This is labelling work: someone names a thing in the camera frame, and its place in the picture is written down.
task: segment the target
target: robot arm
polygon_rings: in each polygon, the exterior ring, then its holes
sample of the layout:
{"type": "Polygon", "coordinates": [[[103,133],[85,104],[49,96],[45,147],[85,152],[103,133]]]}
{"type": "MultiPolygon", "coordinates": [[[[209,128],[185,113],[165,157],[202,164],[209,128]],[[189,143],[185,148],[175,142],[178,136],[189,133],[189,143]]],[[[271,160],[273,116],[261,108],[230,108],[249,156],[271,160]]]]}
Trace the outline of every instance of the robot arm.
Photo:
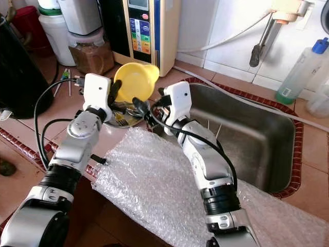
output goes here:
{"type": "MultiPolygon", "coordinates": [[[[163,90],[163,98],[166,98],[164,101],[167,102],[165,107],[169,107],[169,115],[162,118],[167,126],[194,133],[217,146],[216,137],[210,130],[196,120],[189,119],[192,102],[187,82],[167,87],[163,90]]],[[[214,234],[206,246],[260,246],[246,211],[240,207],[227,160],[198,138],[180,131],[171,131],[170,128],[165,128],[165,132],[176,135],[191,163],[195,182],[204,201],[206,225],[208,231],[214,234]]]]}
{"type": "Polygon", "coordinates": [[[67,213],[85,171],[102,123],[111,117],[107,105],[109,78],[87,74],[84,111],[67,127],[67,137],[49,163],[45,177],[32,187],[6,224],[0,246],[59,247],[69,226],[67,213]]]}

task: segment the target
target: yellow plastic cup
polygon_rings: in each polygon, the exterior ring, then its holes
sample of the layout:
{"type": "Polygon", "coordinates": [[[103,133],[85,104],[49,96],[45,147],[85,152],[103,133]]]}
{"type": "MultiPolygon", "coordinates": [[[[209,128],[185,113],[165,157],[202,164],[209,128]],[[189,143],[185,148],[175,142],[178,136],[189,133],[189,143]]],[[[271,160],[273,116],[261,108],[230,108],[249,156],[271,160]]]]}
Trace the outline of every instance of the yellow plastic cup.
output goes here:
{"type": "Polygon", "coordinates": [[[126,63],[121,66],[114,75],[115,82],[122,81],[116,101],[132,103],[134,97],[146,101],[153,93],[159,74],[159,68],[150,64],[126,63]]]}

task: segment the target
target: black cord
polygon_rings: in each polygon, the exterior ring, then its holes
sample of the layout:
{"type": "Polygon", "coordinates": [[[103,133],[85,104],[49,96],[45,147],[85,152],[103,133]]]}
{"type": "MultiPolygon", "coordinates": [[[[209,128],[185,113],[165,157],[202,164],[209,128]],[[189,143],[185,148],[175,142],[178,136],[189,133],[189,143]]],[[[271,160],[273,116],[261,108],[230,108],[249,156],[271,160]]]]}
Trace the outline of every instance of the black cord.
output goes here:
{"type": "Polygon", "coordinates": [[[43,155],[45,156],[45,160],[47,162],[47,166],[49,164],[49,159],[47,157],[47,152],[45,150],[45,145],[44,145],[44,138],[45,138],[45,134],[46,134],[46,131],[48,129],[48,127],[52,124],[54,124],[55,122],[71,122],[73,119],[69,119],[69,118],[58,118],[58,119],[54,119],[52,121],[49,121],[45,127],[43,128],[43,131],[42,131],[42,134],[41,134],[41,150],[43,152],[43,155]]]}
{"type": "Polygon", "coordinates": [[[222,146],[222,144],[220,143],[220,141],[219,141],[219,140],[216,140],[216,143],[217,143],[217,146],[220,148],[220,150],[221,150],[222,152],[224,152],[223,146],[222,146]]]}
{"type": "Polygon", "coordinates": [[[194,134],[192,132],[189,132],[189,131],[185,131],[185,130],[181,130],[181,129],[177,129],[175,127],[172,127],[170,125],[166,125],[164,122],[160,121],[157,117],[154,116],[153,114],[153,110],[154,108],[158,107],[158,104],[155,103],[152,107],[151,107],[151,110],[150,110],[150,115],[154,118],[154,120],[160,124],[161,126],[163,127],[166,127],[172,131],[176,131],[176,132],[180,132],[180,133],[183,133],[185,135],[189,135],[189,136],[192,136],[194,138],[197,138],[199,139],[201,142],[204,142],[205,144],[209,145],[210,147],[212,147],[215,151],[217,151],[217,153],[219,153],[223,159],[225,159],[225,161],[227,162],[227,164],[229,165],[231,171],[232,171],[232,176],[233,176],[233,183],[234,183],[234,189],[235,191],[237,191],[237,176],[236,176],[236,171],[235,171],[235,168],[231,162],[231,160],[226,156],[226,154],[224,153],[223,151],[223,148],[220,148],[220,147],[217,147],[216,145],[214,145],[213,143],[211,143],[210,141],[208,141],[207,139],[203,138],[202,136],[199,136],[197,134],[194,134]]]}
{"type": "Polygon", "coordinates": [[[47,160],[48,158],[43,154],[42,152],[42,147],[41,147],[41,143],[40,143],[40,139],[39,139],[39,130],[38,130],[38,107],[40,104],[40,101],[42,100],[42,98],[55,86],[57,86],[58,84],[61,84],[65,81],[75,81],[75,79],[63,79],[63,80],[59,80],[57,82],[55,82],[54,84],[50,85],[43,93],[42,95],[38,98],[38,100],[35,103],[35,107],[34,107],[34,129],[35,129],[35,137],[36,137],[36,144],[38,146],[38,151],[39,154],[41,156],[41,161],[43,166],[45,167],[45,169],[48,169],[48,163],[47,160]]]}
{"type": "Polygon", "coordinates": [[[50,85],[53,85],[55,83],[55,81],[57,80],[59,68],[60,68],[60,63],[58,62],[58,60],[56,60],[56,72],[55,72],[55,75],[54,75],[53,80],[51,81],[50,85]]]}

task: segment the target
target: white hose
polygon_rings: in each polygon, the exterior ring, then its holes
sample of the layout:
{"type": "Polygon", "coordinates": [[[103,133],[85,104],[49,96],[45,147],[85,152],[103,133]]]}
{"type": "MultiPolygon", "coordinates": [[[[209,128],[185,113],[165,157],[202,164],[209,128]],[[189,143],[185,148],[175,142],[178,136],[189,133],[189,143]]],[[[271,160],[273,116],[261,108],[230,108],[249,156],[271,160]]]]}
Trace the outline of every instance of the white hose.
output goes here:
{"type": "Polygon", "coordinates": [[[183,69],[181,67],[177,67],[177,66],[174,66],[173,68],[176,69],[176,70],[182,71],[182,72],[184,72],[184,73],[186,73],[186,74],[188,74],[190,76],[193,76],[193,77],[195,77],[195,78],[203,81],[204,83],[208,84],[209,86],[213,87],[214,89],[217,89],[217,90],[221,91],[222,93],[224,93],[224,94],[226,94],[226,95],[232,97],[233,99],[236,99],[236,100],[238,100],[238,101],[240,101],[242,103],[251,105],[252,107],[256,107],[256,108],[262,109],[262,110],[267,111],[267,112],[272,112],[272,113],[277,114],[277,115],[280,115],[280,116],[288,117],[288,118],[291,118],[291,119],[294,119],[294,120],[303,122],[303,123],[305,123],[307,125],[313,126],[315,128],[318,128],[320,130],[323,130],[325,132],[329,132],[329,128],[327,128],[325,126],[322,126],[322,125],[320,125],[318,123],[315,123],[315,122],[306,120],[306,119],[301,118],[301,117],[293,116],[293,115],[290,115],[290,114],[281,112],[279,110],[268,108],[268,107],[265,107],[265,106],[260,105],[260,104],[256,104],[256,103],[250,102],[250,101],[245,100],[245,99],[243,99],[241,97],[238,97],[237,95],[234,95],[232,93],[229,93],[228,91],[220,88],[219,86],[217,86],[216,84],[212,83],[211,81],[208,81],[207,79],[205,79],[205,78],[203,78],[203,77],[201,77],[201,76],[199,76],[199,75],[197,75],[197,74],[195,74],[193,72],[190,72],[188,70],[185,70],[185,69],[183,69]]]}
{"type": "Polygon", "coordinates": [[[211,49],[213,47],[216,47],[216,46],[219,46],[219,45],[222,45],[232,39],[234,39],[235,37],[239,36],[240,34],[244,33],[245,31],[249,30],[250,28],[252,28],[254,25],[256,25],[258,22],[260,22],[262,19],[264,19],[265,17],[267,17],[270,13],[272,12],[271,9],[268,9],[266,10],[259,18],[256,22],[254,22],[253,24],[251,24],[250,26],[242,29],[239,33],[236,33],[236,34],[233,34],[231,35],[230,37],[226,38],[226,39],[223,39],[219,42],[216,42],[216,43],[212,43],[210,45],[206,45],[206,46],[203,46],[203,47],[198,47],[198,48],[187,48],[187,49],[178,49],[177,52],[195,52],[195,51],[201,51],[201,50],[208,50],[208,49],[211,49]]]}

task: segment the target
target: stainless steel sink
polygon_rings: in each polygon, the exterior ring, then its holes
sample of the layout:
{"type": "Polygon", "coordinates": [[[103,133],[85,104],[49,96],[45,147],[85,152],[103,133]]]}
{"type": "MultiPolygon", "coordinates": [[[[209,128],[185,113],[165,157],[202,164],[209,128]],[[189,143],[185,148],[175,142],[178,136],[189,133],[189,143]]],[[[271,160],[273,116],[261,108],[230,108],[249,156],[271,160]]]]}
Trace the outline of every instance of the stainless steel sink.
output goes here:
{"type": "Polygon", "coordinates": [[[209,122],[213,133],[220,127],[218,140],[238,178],[266,192],[285,189],[290,183],[293,163],[293,122],[205,85],[191,84],[190,88],[191,118],[205,127],[209,122]]]}

